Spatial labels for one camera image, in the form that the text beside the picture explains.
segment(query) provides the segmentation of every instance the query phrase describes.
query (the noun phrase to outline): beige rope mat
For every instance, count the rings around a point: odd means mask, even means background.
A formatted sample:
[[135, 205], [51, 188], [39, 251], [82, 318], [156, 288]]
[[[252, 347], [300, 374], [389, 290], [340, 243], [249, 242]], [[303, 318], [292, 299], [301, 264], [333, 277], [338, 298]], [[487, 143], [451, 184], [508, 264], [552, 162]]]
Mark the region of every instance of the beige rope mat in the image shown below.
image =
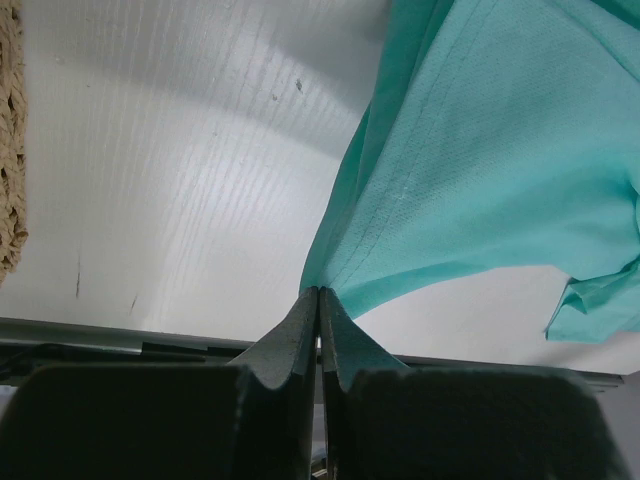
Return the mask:
[[27, 239], [20, 0], [0, 0], [0, 283], [14, 272]]

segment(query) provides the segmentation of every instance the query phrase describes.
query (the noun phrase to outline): teal fabric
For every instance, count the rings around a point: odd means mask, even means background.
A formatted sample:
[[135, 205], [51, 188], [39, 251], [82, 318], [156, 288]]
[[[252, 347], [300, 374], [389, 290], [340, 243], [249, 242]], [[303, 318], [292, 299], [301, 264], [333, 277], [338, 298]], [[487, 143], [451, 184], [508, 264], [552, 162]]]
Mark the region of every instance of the teal fabric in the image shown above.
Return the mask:
[[555, 265], [574, 280], [549, 339], [640, 330], [638, 18], [628, 0], [394, 2], [301, 288], [333, 287], [357, 317]]

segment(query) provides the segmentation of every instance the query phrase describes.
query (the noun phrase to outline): white surface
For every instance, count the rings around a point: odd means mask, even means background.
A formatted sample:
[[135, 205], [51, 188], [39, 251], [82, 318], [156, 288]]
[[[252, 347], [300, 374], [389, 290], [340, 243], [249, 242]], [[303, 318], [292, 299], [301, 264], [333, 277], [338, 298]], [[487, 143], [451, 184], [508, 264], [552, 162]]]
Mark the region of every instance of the white surface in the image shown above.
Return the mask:
[[[297, 296], [386, 15], [382, 0], [24, 0], [30, 238], [0, 316], [262, 336]], [[638, 370], [638, 335], [544, 341], [565, 281], [489, 272], [360, 324], [394, 353]]]

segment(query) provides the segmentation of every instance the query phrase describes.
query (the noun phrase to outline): dark mark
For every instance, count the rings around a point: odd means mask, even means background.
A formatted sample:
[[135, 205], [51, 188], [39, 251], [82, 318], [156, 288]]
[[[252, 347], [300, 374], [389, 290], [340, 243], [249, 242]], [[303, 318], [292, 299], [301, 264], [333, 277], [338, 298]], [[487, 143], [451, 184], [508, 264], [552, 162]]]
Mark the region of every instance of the dark mark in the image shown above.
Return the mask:
[[131, 312], [133, 312], [133, 307], [136, 306], [136, 302], [138, 301], [138, 294], [136, 293], [136, 296], [133, 297], [133, 302], [131, 302], [131, 308], [129, 309], [129, 315], [131, 315]]
[[78, 279], [76, 280], [76, 298], [80, 298], [80, 252], [78, 252]]

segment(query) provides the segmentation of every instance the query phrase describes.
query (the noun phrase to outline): green cloth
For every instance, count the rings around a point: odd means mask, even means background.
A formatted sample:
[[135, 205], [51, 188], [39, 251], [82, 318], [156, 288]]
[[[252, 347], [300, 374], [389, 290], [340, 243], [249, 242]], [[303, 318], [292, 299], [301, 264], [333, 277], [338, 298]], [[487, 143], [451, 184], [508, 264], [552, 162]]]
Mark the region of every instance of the green cloth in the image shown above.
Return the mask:
[[574, 280], [549, 339], [640, 329], [638, 19], [630, 0], [394, 2], [301, 288], [333, 287], [356, 317], [555, 265]]

